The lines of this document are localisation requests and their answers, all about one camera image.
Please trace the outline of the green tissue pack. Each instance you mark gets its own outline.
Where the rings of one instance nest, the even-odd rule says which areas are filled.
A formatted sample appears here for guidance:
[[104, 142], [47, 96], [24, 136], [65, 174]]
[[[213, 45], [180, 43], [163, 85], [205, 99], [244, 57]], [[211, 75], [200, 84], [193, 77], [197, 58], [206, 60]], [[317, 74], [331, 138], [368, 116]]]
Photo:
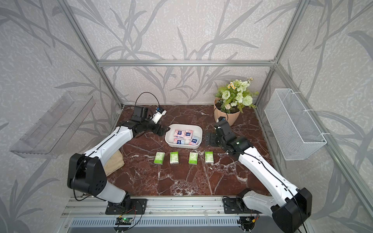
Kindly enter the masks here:
[[212, 151], [205, 152], [205, 163], [206, 164], [213, 164], [214, 163], [214, 155]]
[[179, 152], [174, 151], [170, 153], [170, 164], [179, 164]]
[[198, 153], [197, 152], [190, 152], [188, 163], [190, 165], [197, 165], [198, 164]]
[[153, 163], [157, 165], [163, 165], [164, 163], [164, 158], [165, 158], [165, 153], [164, 152], [157, 152], [154, 158]]

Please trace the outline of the white storage box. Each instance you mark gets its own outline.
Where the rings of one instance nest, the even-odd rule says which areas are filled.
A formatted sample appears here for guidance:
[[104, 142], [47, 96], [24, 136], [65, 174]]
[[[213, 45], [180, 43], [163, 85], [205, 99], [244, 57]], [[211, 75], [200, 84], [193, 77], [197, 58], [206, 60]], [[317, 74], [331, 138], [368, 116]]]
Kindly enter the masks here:
[[[170, 130], [166, 133], [165, 141], [170, 147], [183, 148], [183, 149], [197, 149], [201, 145], [203, 130], [200, 126], [187, 125], [187, 124], [171, 124], [169, 127], [170, 127]], [[192, 146], [192, 145], [189, 145], [190, 140], [184, 139], [185, 140], [184, 145], [174, 144], [173, 141], [174, 141], [175, 130], [192, 130], [193, 136], [197, 136], [200, 138], [200, 143], [198, 145]]]

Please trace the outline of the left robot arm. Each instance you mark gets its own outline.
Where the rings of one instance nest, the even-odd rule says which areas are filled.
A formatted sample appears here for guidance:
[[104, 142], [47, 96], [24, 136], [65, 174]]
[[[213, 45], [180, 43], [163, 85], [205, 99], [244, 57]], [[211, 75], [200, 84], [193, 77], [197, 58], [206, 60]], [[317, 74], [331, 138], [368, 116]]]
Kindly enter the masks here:
[[104, 166], [124, 144], [147, 131], [164, 136], [169, 127], [159, 121], [166, 114], [161, 106], [153, 115], [148, 108], [135, 106], [130, 120], [123, 121], [102, 142], [83, 154], [74, 154], [69, 161], [67, 186], [73, 191], [80, 191], [109, 203], [122, 204], [130, 199], [123, 189], [107, 181]]

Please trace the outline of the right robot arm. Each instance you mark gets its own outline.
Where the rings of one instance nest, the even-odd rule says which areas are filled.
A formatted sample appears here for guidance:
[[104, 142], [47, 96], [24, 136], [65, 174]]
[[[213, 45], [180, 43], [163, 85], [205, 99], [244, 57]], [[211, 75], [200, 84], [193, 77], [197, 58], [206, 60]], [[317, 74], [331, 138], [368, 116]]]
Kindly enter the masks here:
[[262, 213], [270, 216], [284, 233], [295, 233], [305, 227], [305, 221], [311, 216], [312, 194], [306, 188], [299, 189], [278, 173], [248, 139], [232, 131], [224, 118], [215, 123], [214, 129], [214, 133], [206, 135], [206, 144], [220, 147], [239, 161], [270, 192], [265, 196], [247, 188], [231, 201], [223, 201], [228, 207], [226, 212]]

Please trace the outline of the beige flower pot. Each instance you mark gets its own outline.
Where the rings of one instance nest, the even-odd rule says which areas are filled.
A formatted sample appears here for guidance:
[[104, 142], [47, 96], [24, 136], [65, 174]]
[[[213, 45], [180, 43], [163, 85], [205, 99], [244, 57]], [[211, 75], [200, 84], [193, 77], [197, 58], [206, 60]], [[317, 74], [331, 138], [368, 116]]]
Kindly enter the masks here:
[[214, 100], [214, 109], [213, 109], [214, 119], [215, 119], [216, 122], [218, 122], [219, 118], [223, 117], [229, 123], [229, 125], [232, 126], [236, 122], [236, 120], [238, 119], [238, 117], [240, 115], [240, 111], [238, 111], [236, 113], [230, 113], [230, 114], [222, 112], [218, 108], [218, 101], [219, 100], [220, 100], [219, 98], [215, 98], [215, 100]]

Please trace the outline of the pink Tempo tissue pack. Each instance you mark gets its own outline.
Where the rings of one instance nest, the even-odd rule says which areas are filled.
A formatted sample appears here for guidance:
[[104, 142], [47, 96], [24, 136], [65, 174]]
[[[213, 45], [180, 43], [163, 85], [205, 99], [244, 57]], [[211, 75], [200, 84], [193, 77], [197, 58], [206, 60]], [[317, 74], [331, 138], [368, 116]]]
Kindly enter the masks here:
[[193, 131], [192, 130], [185, 130], [184, 139], [191, 140], [193, 137]]
[[184, 139], [185, 138], [185, 134], [186, 134], [185, 130], [175, 130], [175, 132], [174, 132], [174, 138]]
[[179, 139], [179, 138], [175, 138], [173, 142], [174, 142], [174, 144], [179, 144], [179, 145], [184, 145], [185, 144], [185, 140], [184, 139]]
[[189, 142], [189, 145], [195, 146], [200, 143], [200, 138], [197, 136], [193, 136], [192, 139]]

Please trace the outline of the artificial green white flowers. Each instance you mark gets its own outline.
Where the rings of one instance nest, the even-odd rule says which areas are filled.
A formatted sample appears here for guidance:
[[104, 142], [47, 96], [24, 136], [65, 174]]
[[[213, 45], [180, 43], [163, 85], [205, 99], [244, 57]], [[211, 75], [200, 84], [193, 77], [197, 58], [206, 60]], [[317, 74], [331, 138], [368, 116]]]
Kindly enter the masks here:
[[259, 95], [258, 92], [252, 92], [248, 88], [253, 78], [245, 81], [233, 80], [226, 86], [220, 87], [216, 94], [216, 108], [226, 114], [243, 113], [244, 108], [255, 109], [254, 97]]

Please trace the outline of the beige work glove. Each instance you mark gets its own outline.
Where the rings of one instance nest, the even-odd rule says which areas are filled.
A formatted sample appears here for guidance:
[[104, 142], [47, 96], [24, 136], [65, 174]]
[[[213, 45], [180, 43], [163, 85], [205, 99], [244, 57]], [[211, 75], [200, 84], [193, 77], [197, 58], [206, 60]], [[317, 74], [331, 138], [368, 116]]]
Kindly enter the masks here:
[[115, 171], [119, 170], [124, 166], [124, 161], [123, 161], [123, 155], [122, 153], [118, 150], [116, 151], [112, 157], [107, 161], [107, 163], [104, 165], [104, 170], [106, 176], [111, 175]]

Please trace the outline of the right circuit board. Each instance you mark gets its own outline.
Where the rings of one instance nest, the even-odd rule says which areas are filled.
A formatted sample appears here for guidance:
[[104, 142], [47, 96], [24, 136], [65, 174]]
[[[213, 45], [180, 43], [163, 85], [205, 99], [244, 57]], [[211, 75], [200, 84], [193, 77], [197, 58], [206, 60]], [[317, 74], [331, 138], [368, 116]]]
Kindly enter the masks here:
[[253, 227], [256, 223], [257, 218], [254, 216], [240, 216], [237, 220], [237, 224], [241, 227]]

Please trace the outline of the left green circuit board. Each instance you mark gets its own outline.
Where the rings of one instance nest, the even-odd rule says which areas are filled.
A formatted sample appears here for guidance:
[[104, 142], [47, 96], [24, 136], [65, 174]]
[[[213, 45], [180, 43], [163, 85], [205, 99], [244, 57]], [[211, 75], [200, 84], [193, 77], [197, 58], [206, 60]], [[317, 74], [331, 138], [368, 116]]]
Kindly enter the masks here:
[[132, 217], [119, 216], [116, 218], [116, 226], [131, 226], [133, 224]]

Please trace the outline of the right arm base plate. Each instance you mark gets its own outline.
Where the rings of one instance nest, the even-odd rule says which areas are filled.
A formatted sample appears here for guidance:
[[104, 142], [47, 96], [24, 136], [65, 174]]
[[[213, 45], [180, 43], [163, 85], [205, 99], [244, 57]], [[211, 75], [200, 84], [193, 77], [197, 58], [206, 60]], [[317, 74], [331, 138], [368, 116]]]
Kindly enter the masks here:
[[249, 209], [240, 197], [222, 197], [225, 214], [257, 214], [257, 211]]

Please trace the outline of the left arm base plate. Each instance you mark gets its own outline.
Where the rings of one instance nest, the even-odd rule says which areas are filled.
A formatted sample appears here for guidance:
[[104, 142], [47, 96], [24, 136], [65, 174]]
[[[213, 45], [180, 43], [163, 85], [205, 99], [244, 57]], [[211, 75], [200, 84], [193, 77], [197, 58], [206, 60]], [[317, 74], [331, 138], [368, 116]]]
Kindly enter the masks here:
[[116, 204], [109, 202], [105, 211], [106, 215], [142, 215], [145, 213], [147, 206], [147, 199], [131, 199], [123, 203]]

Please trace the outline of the clear acrylic wall shelf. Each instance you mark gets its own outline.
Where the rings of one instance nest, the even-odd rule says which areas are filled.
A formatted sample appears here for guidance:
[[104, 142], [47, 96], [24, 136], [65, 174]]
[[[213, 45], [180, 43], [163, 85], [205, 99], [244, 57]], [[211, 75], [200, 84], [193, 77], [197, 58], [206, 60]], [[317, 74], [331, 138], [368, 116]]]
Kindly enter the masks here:
[[22, 158], [58, 158], [95, 104], [92, 95], [67, 91], [10, 152]]

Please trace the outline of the aluminium front rail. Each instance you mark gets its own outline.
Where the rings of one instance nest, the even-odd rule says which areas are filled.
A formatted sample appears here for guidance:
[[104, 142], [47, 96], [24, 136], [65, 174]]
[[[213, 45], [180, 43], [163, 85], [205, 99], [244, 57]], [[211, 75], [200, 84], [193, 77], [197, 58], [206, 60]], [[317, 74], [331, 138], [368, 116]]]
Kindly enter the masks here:
[[[223, 216], [228, 206], [223, 196], [134, 196], [147, 199], [144, 217], [148, 216]], [[71, 198], [61, 217], [105, 217], [107, 202], [87, 198], [81, 202]]]

